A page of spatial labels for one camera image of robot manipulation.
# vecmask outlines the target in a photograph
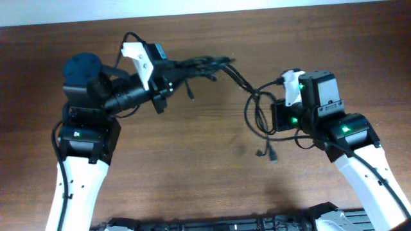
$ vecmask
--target wire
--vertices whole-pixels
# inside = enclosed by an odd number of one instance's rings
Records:
[[[298,138],[297,138],[299,132],[300,132],[300,129],[297,129],[297,131],[295,131],[295,134],[294,134],[295,144],[296,144],[299,148],[304,149],[304,150],[308,150],[308,149],[314,148],[314,147],[315,147],[315,144],[312,144],[310,147],[307,147],[307,148],[301,146],[301,144],[300,144],[300,142],[298,141]]]
[[[58,220],[58,226],[57,226],[57,230],[61,231],[62,227],[63,227],[63,223],[64,223],[64,217],[66,216],[66,209],[67,209],[67,202],[68,202],[68,191],[69,191],[69,186],[68,186],[68,182],[67,182],[67,175],[66,175],[66,169],[64,167],[63,164],[63,160],[62,160],[62,156],[60,153],[60,150],[57,147],[57,143],[56,143],[56,131],[57,128],[63,123],[63,120],[60,120],[59,122],[57,122],[57,124],[54,126],[53,130],[51,131],[51,143],[53,144],[53,148],[54,151],[56,153],[57,156],[57,162],[58,165],[60,166],[60,170],[62,172],[62,176],[63,176],[63,185],[64,185],[64,194],[63,194],[63,206],[62,206],[62,211],[60,214],[60,219]]]
[[[137,105],[134,108],[134,110],[132,112],[128,113],[127,115],[117,115],[117,116],[115,115],[114,117],[116,117],[118,119],[124,119],[124,118],[130,117],[130,116],[134,115],[137,112],[137,110],[139,110],[139,108],[140,108],[140,105]]]

